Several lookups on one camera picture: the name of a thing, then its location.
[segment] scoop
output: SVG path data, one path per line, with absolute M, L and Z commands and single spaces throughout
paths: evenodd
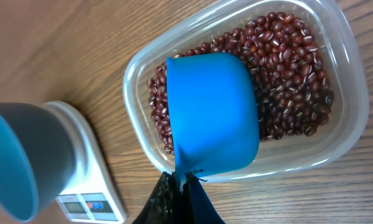
M 258 150 L 258 112 L 243 63 L 227 53 L 167 58 L 176 173 L 199 177 L 248 166 Z

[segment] pile of beans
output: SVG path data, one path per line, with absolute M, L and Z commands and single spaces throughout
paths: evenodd
M 329 121 L 334 101 L 315 36 L 293 14 L 271 12 L 242 28 L 225 32 L 210 43 L 189 49 L 185 57 L 216 52 L 237 56 L 246 66 L 255 89 L 260 140 L 312 136 Z M 174 153 L 166 91 L 166 63 L 148 80 L 151 119 L 167 153 Z

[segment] wood grain surface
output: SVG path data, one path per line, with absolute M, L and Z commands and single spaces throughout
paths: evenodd
M 131 127 L 122 84 L 131 57 L 214 0 L 0 0 L 0 101 L 63 100 L 89 120 L 129 213 L 160 173 Z M 366 67 L 366 130 L 326 167 L 285 177 L 208 184 L 226 223 L 373 223 L 373 0 L 339 0 Z M 0 210 L 0 224 L 13 223 Z M 56 203 L 31 223 L 69 223 Z

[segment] bowl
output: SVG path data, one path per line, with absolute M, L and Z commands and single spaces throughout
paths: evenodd
M 369 94 L 356 41 L 338 5 L 328 0 L 225 0 L 211 4 L 160 35 L 139 51 L 126 69 L 126 109 L 143 151 L 158 170 L 173 171 L 174 157 L 164 152 L 150 120 L 146 82 L 154 76 L 155 68 L 166 57 L 210 42 L 213 37 L 272 11 L 293 13 L 312 29 L 334 91 L 329 123 L 311 137 L 287 136 L 261 142 L 249 166 L 204 178 L 209 182 L 229 182 L 312 169 L 337 159 L 359 139 L 369 115 Z

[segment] digital scale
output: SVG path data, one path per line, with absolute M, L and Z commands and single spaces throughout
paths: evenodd
M 113 185 L 95 135 L 73 106 L 52 101 L 42 105 L 64 126 L 73 143 L 76 170 L 56 198 L 72 222 L 123 223 L 126 212 Z

